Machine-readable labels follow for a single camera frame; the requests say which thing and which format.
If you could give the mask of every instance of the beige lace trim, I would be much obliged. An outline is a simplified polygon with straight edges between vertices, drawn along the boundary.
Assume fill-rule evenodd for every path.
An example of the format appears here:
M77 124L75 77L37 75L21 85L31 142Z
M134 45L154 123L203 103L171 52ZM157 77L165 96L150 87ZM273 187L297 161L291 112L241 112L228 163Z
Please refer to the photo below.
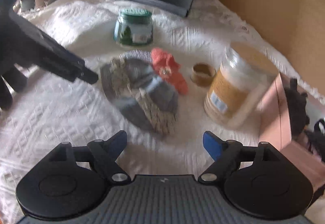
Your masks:
M176 121L175 115L168 111L161 111L144 89L130 88L130 79L125 71L125 60L113 58L109 70L116 97L132 96L144 111L154 131L163 135L170 134Z

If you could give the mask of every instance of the silver screw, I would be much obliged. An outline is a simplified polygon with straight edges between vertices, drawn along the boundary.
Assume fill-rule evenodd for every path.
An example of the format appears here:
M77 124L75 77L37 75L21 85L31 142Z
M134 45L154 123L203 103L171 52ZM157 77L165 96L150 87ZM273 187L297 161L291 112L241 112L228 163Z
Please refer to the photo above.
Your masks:
M208 174L201 175L201 179L205 182L212 182L217 180L217 176L215 174L208 173Z
M122 182L127 180L127 175L123 173L118 173L112 176L113 181L115 182Z

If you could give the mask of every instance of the jar with orange label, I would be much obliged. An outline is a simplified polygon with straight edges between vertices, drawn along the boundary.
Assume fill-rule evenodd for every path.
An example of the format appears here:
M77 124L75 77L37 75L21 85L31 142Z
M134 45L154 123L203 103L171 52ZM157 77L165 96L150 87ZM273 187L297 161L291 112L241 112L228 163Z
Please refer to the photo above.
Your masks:
M204 102L206 113L228 128L240 127L278 75L275 65L248 43L232 42Z

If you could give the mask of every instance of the gray hat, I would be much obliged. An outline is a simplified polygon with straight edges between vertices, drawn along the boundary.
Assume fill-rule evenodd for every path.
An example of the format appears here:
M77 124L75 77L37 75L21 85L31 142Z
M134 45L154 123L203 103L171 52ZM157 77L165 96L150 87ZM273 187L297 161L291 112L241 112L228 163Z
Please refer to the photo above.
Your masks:
M178 93L137 58L114 58L100 69L106 98L137 127L163 135L174 127Z

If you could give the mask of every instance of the beige lid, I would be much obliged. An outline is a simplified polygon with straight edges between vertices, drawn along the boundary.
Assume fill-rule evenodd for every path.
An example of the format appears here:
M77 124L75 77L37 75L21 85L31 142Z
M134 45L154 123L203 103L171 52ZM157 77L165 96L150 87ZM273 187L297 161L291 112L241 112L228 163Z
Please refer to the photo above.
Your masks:
M279 71L276 66L264 54L259 52L251 44L245 42L231 42L233 48L239 56L253 67L257 67L274 76L277 76Z

